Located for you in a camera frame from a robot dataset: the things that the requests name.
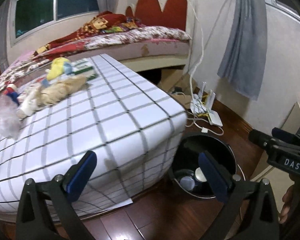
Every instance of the black bucket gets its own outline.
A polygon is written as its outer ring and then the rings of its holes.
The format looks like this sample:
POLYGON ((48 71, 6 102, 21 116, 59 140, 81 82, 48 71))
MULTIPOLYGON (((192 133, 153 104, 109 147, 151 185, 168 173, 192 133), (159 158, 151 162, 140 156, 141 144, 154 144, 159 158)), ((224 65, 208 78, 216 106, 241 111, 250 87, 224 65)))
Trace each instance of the black bucket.
POLYGON ((169 169, 170 179, 187 194, 199 199, 215 198, 208 182, 197 180, 195 171, 199 168, 199 153, 208 151, 215 160, 223 165, 231 175, 237 172, 237 162, 229 145, 219 139, 203 133, 188 133, 181 139, 180 145, 169 169), (193 184, 187 189, 180 184, 188 179, 193 184))

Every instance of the headboard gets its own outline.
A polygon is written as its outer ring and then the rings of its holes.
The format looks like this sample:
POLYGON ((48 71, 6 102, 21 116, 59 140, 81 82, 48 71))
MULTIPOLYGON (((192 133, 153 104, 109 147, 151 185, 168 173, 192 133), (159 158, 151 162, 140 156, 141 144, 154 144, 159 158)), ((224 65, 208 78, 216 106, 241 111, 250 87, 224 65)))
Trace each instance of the headboard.
POLYGON ((144 25, 160 25, 186 31, 194 30, 194 0, 138 0, 126 8, 126 16, 136 17, 144 25))

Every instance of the white wall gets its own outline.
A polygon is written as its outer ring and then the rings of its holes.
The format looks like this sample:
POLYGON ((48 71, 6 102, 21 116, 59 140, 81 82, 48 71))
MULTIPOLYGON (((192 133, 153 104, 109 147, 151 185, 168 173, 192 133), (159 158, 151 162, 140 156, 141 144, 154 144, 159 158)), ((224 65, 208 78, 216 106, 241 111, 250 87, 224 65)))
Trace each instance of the white wall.
MULTIPOLYGON (((116 13, 124 13, 127 5, 127 0, 118 0, 116 13)), ((8 27, 7 27, 7 55, 8 62, 11 64, 14 62, 21 54, 26 52, 36 50, 50 41, 66 36, 78 28, 80 28, 85 22, 91 20, 96 13, 88 13, 75 18, 67 19, 50 25, 46 28, 38 30, 37 32, 25 37, 18 43, 11 46, 10 42, 10 12, 8 14, 8 27)))
MULTIPOLYGON (((136 1, 128 0, 128 4, 135 4, 136 1)), ((235 0, 195 1, 204 32, 205 51, 204 60, 194 79, 198 84, 206 81, 207 90, 215 90, 218 100, 256 129, 270 133, 273 127, 280 127, 294 103, 300 101, 300 23, 281 11, 266 6, 268 49, 265 74, 258 101, 250 101, 235 92, 226 80, 217 75, 231 30, 235 0)), ((201 31, 197 24, 192 63, 200 55, 201 31)))

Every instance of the metal screw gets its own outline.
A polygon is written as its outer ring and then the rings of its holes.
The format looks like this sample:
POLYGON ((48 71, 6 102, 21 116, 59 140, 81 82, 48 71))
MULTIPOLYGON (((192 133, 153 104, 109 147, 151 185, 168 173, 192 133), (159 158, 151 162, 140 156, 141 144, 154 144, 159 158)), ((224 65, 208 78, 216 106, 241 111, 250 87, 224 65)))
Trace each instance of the metal screw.
POLYGON ((53 178, 55 181, 61 181, 63 179, 63 175, 58 174, 53 178))
POLYGON ((26 180, 26 184, 27 184, 27 185, 30 185, 30 184, 33 183, 33 182, 34 182, 33 179, 27 179, 27 180, 26 180))
POLYGON ((232 179, 234 179, 234 181, 240 181, 241 180, 241 177, 238 175, 238 174, 234 174, 232 176, 232 179))
POLYGON ((269 181, 269 179, 264 178, 264 179, 262 179, 262 183, 265 184, 265 185, 269 185, 270 181, 269 181))

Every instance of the white plaid tablecloth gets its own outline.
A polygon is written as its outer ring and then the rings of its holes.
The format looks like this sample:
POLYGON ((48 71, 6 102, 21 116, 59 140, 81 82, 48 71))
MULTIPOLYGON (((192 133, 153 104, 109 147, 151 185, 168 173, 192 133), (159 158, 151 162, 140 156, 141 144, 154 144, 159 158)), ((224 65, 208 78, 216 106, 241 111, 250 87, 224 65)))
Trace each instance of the white plaid tablecloth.
POLYGON ((15 221, 28 178, 65 174, 87 150, 98 163, 73 203, 78 216, 138 194, 170 167, 185 129, 183 107, 106 54, 89 60, 99 76, 86 90, 25 119, 17 140, 0 135, 0 219, 15 221))

